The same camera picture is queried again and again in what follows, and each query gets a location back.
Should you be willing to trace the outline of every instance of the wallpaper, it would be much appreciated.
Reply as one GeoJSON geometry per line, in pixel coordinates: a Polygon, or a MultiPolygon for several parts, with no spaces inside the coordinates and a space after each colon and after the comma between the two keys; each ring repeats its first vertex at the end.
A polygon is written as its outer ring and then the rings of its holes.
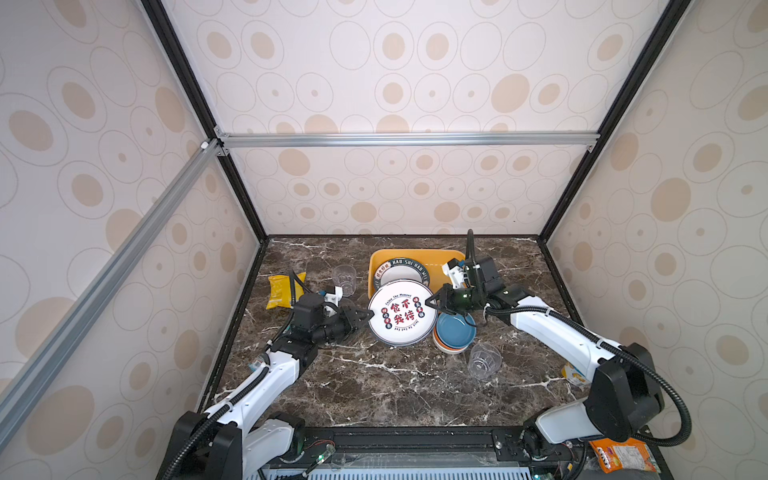
{"type": "Polygon", "coordinates": [[[0,478],[154,478],[256,246],[213,160],[0,455],[0,478]]]}
{"type": "Polygon", "coordinates": [[[236,148],[267,233],[538,234],[584,145],[236,148]]]}
{"type": "Polygon", "coordinates": [[[164,4],[244,134],[595,130],[666,1],[164,4]]]}
{"type": "Polygon", "coordinates": [[[126,0],[0,2],[0,392],[199,147],[126,0]]]}
{"type": "MultiPolygon", "coordinates": [[[[648,347],[694,418],[679,480],[768,463],[768,2],[700,2],[549,246],[586,324],[648,347]]],[[[672,435],[671,402],[652,423],[672,435]]]]}

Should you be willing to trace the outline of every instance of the yellow snack bag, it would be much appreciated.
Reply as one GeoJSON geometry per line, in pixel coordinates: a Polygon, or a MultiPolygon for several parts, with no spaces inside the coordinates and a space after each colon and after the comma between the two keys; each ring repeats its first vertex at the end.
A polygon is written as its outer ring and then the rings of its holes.
{"type": "MultiPolygon", "coordinates": [[[[302,282],[306,281],[306,272],[299,273],[302,282]]],[[[296,300],[304,294],[304,290],[296,284],[296,300]]],[[[266,309],[276,306],[291,308],[290,305],[290,278],[287,275],[270,276],[270,301],[266,303],[266,309]]]]}
{"type": "Polygon", "coordinates": [[[640,440],[629,439],[626,442],[614,442],[610,439],[589,442],[596,454],[598,463],[605,473],[617,470],[643,470],[659,473],[659,465],[648,445],[640,440]]]}

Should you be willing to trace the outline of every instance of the orange snack bag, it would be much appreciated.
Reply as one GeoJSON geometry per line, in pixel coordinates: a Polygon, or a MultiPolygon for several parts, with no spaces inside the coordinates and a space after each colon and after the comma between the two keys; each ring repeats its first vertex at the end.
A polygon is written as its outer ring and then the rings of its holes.
{"type": "Polygon", "coordinates": [[[598,463],[605,473],[617,470],[642,470],[659,473],[659,465],[650,453],[648,445],[640,440],[629,439],[626,442],[614,442],[610,439],[589,442],[596,454],[598,463]]]}

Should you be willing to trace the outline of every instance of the blue bowl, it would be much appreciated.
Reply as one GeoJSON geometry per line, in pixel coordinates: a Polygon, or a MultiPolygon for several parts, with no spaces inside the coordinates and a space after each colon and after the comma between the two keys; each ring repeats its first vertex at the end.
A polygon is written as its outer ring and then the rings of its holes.
{"type": "Polygon", "coordinates": [[[463,349],[475,339],[477,329],[472,326],[475,320],[472,315],[466,319],[461,315],[441,313],[435,328],[440,340],[453,349],[463,349]]]}

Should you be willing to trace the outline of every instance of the transparent cup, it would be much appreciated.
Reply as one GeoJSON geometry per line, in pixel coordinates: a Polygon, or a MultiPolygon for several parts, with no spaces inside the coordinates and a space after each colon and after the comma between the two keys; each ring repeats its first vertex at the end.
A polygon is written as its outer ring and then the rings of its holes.
{"type": "Polygon", "coordinates": [[[467,369],[469,375],[478,380],[485,380],[502,367],[502,355],[489,343],[478,343],[469,352],[467,369]]]}
{"type": "Polygon", "coordinates": [[[340,286],[344,296],[352,296],[357,287],[357,271],[352,265],[339,265],[333,267],[331,272],[333,285],[340,286]]]}

